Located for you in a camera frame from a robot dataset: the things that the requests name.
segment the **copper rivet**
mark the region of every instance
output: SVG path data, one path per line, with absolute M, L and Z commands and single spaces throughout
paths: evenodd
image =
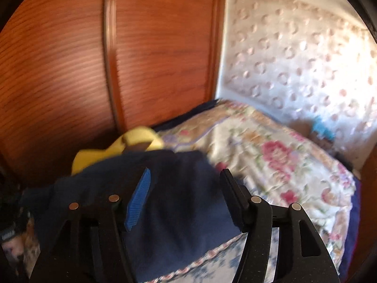
M 293 203 L 292 204 L 292 208 L 295 210 L 295 211 L 299 211 L 301 209 L 301 205 L 298 204 L 298 203 Z
M 118 195 L 111 195 L 109 196 L 109 201 L 110 202 L 117 202 L 119 200 L 119 196 Z
M 262 199 L 261 199 L 261 197 L 259 197 L 259 196 L 252 196 L 252 197 L 251 197 L 251 202 L 254 202 L 254 203 L 261 203 L 261 202 L 262 202 Z
M 69 204 L 69 209 L 70 210 L 74 210 L 74 209 L 78 209 L 78 203 L 77 202 L 73 202 L 71 204 Z

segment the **yellow fabric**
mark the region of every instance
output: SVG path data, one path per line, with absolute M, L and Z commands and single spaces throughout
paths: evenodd
M 141 142 L 152 142 L 146 151 L 158 150 L 164 148 L 163 140 L 152 129 L 144 126 L 135 127 L 120 136 L 110 147 L 106 150 L 85 149 L 80 150 L 72 163 L 72 175 L 81 172 L 84 168 L 93 165 L 96 162 L 102 161 L 109 157 L 114 157 L 122 154 L 127 142 L 128 146 L 133 146 Z

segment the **bed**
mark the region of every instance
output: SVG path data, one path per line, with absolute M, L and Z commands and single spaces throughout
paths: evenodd
M 270 203 L 302 203 L 345 279 L 359 181 L 253 107 L 207 102 L 216 90 L 225 0 L 10 1 L 0 32 L 0 166 L 7 177 L 24 187 L 51 184 L 69 174 L 78 150 L 106 148 L 135 126 L 163 123 L 154 129 L 167 148 L 204 152 Z M 154 282 L 229 281 L 244 240 Z

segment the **wooden wardrobe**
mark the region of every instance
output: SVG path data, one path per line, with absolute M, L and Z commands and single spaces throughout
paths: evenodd
M 225 0 L 23 0 L 0 25 L 0 166 L 25 186 L 76 152 L 213 98 Z

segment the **black object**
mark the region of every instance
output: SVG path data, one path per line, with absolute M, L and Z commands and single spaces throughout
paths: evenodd
M 127 184 L 119 199 L 102 197 L 94 205 L 67 210 L 56 240 L 42 251 L 30 283 L 136 283 L 119 232 L 124 230 L 124 206 L 139 177 Z M 234 224 L 249 232 L 234 283 L 264 281 L 272 227 L 280 228 L 274 282 L 339 282 L 325 245 L 299 204 L 283 208 L 252 197 L 227 169 L 221 172 L 220 184 Z

